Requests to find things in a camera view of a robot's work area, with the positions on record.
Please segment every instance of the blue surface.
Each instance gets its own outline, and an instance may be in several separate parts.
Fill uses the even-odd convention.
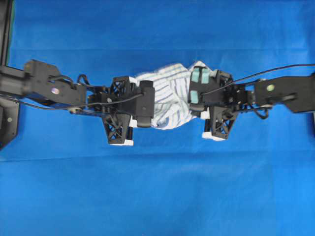
[[[240,78],[314,63],[314,12],[312,0],[17,0],[9,65],[37,59],[109,85],[202,60]],[[195,119],[110,147],[98,118],[22,106],[0,152],[0,235],[314,235],[312,128],[276,106],[264,121],[241,115],[225,142],[202,140]]]

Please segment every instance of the metal bracket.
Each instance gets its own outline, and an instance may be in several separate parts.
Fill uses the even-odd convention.
[[[206,119],[204,131],[211,131],[214,137],[228,139],[237,116],[238,113],[233,113],[229,108],[211,107],[210,119]]]
[[[19,103],[0,98],[0,149],[17,135],[19,110]]]

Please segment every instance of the black frame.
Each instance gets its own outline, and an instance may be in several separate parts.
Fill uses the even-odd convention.
[[[7,65],[13,0],[0,0],[0,69]],[[0,98],[0,149],[17,135],[20,104]]]

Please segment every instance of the blue stripe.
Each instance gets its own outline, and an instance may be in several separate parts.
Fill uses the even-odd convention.
[[[165,99],[167,99],[167,98],[169,98],[170,96],[172,96],[173,94],[171,93],[170,95],[168,95],[167,97],[164,97],[164,98],[162,98],[162,99],[160,99],[160,100],[158,100],[158,101],[156,101],[156,102],[160,102],[160,101],[163,101],[163,100],[165,100]]]

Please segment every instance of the white fabric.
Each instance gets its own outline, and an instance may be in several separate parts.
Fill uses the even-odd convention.
[[[187,103],[190,74],[194,66],[207,67],[201,61],[195,62],[188,69],[177,63],[135,77],[137,81],[150,80],[154,82],[156,94],[152,127],[173,129],[195,118],[191,115]]]

